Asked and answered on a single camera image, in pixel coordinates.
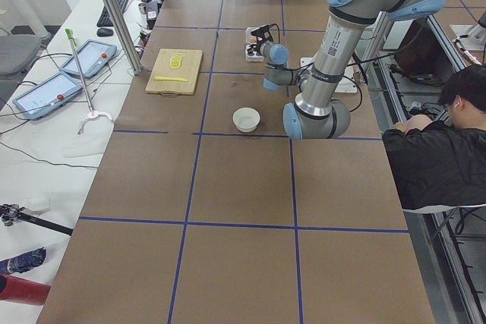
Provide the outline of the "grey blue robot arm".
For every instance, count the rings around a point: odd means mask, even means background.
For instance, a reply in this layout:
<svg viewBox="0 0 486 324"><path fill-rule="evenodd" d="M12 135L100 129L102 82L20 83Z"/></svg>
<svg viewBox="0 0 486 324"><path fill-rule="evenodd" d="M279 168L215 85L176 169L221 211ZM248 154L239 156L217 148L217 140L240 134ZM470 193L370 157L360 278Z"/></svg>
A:
<svg viewBox="0 0 486 324"><path fill-rule="evenodd" d="M365 29L382 11L391 21L414 20L438 12L446 0L327 0L330 18L326 34L308 73L287 68L288 49L273 41L269 26L252 31L256 50L264 57L264 86L273 90L297 85L301 92L283 109L288 137L296 140L338 137L350 124L350 112L333 98L347 64Z"/></svg>

